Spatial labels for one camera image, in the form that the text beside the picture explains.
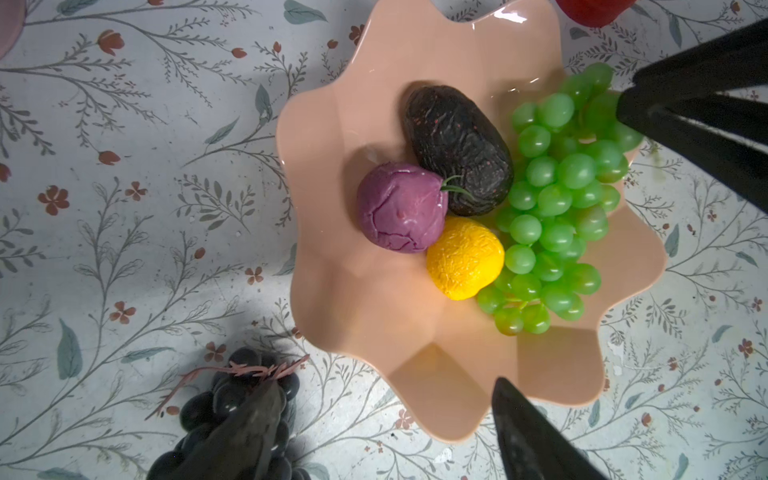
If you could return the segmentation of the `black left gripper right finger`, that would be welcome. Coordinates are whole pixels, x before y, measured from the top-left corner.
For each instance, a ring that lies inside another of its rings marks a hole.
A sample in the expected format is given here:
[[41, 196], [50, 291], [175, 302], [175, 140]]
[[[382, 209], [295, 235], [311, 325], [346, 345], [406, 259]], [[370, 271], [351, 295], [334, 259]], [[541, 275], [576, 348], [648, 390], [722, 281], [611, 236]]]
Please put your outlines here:
[[507, 478], [606, 479], [508, 379], [496, 379], [491, 407]]

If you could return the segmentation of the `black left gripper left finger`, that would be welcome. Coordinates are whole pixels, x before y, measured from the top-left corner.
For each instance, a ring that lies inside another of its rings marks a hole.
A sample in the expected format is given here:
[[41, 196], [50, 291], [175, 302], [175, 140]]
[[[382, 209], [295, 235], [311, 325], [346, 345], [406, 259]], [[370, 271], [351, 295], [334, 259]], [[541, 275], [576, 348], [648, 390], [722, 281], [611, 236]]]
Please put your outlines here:
[[263, 383], [170, 477], [186, 480], [264, 478], [285, 404], [285, 394], [277, 382]]

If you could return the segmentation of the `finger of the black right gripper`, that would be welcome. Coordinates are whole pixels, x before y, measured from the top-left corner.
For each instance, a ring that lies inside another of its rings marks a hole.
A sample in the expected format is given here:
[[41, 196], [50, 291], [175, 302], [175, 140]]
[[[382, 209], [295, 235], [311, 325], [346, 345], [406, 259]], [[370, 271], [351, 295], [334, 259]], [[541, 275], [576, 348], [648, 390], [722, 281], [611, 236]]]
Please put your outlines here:
[[765, 114], [767, 105], [727, 96], [767, 84], [767, 21], [732, 31], [637, 72], [631, 112], [691, 114], [708, 109]]
[[619, 96], [616, 116], [767, 210], [765, 103], [711, 94], [664, 105], [635, 87]]

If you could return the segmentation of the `black fake grape bunch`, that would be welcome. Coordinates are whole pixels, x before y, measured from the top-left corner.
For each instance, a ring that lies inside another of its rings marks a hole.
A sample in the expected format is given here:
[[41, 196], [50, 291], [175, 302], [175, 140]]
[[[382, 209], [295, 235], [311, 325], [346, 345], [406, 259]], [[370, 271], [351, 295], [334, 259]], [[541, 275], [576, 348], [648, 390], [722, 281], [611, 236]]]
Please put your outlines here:
[[307, 479], [287, 457], [287, 422], [298, 394], [296, 375], [309, 359], [292, 362], [262, 358], [249, 348], [215, 367], [220, 382], [183, 406], [186, 436], [151, 465], [148, 479]]

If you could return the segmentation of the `green fake grape bunch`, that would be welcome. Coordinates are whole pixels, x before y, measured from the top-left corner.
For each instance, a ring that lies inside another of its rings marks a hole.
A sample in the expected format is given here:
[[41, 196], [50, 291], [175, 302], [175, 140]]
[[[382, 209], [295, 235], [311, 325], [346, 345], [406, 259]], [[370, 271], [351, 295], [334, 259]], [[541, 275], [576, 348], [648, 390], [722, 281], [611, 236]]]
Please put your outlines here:
[[601, 287], [583, 257], [607, 235], [626, 154], [643, 140], [617, 120], [613, 77], [609, 65], [593, 63], [510, 115], [522, 160], [496, 217], [505, 266], [476, 296], [503, 335], [544, 333], [553, 316], [577, 321]]

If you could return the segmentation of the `pink scalloped fruit bowl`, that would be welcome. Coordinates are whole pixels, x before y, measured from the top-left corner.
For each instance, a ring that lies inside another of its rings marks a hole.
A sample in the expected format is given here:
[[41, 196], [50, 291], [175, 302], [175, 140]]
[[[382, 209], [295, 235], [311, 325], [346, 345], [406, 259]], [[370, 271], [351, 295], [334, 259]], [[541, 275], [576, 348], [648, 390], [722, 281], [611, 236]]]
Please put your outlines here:
[[476, 430], [502, 378], [597, 400], [601, 316], [665, 266], [623, 200], [641, 137], [611, 81], [564, 73], [547, 1], [469, 23], [377, 3], [346, 70], [278, 121], [307, 339], [367, 362], [443, 441]]

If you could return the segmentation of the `yellow fake lemon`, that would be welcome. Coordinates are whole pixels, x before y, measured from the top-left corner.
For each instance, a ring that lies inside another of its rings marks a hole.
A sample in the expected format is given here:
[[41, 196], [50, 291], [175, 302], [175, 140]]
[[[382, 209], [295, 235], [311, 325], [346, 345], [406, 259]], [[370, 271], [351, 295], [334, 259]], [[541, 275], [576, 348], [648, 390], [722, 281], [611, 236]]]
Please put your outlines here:
[[450, 300], [474, 297], [500, 275], [505, 250], [496, 234], [478, 221], [449, 216], [426, 254], [427, 272]]

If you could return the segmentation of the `purple fake fig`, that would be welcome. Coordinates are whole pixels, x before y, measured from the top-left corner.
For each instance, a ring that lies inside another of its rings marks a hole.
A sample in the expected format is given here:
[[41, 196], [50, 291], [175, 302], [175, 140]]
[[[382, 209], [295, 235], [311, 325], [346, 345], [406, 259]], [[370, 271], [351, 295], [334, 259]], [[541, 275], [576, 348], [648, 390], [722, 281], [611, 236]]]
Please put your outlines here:
[[373, 244], [398, 253], [421, 253], [440, 237], [451, 193], [473, 195], [439, 175], [408, 163], [384, 163], [360, 182], [356, 220]]

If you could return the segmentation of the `dark fake avocado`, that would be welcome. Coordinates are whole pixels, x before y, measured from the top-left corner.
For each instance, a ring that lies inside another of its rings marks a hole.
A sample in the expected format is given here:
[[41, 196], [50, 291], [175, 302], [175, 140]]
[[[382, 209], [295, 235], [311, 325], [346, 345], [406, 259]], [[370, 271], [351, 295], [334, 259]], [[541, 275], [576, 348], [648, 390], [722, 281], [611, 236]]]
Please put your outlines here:
[[405, 100], [405, 134], [419, 165], [449, 182], [449, 210], [493, 211], [514, 180], [510, 150], [477, 104], [456, 88], [421, 85]]

